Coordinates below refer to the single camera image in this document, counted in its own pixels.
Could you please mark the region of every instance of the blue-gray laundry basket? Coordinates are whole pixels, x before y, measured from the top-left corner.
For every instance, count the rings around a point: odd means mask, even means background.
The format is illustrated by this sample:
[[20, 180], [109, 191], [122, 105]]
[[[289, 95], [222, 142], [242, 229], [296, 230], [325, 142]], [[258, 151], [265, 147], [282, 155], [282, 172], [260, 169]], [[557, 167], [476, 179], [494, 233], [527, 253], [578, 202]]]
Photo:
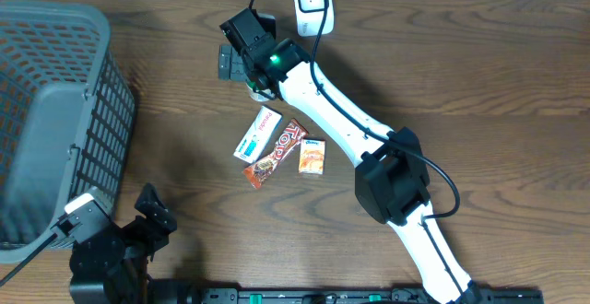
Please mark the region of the blue-gray laundry basket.
[[0, 263], [23, 260], [92, 187], [113, 212], [136, 105], [110, 33], [91, 6], [0, 1]]

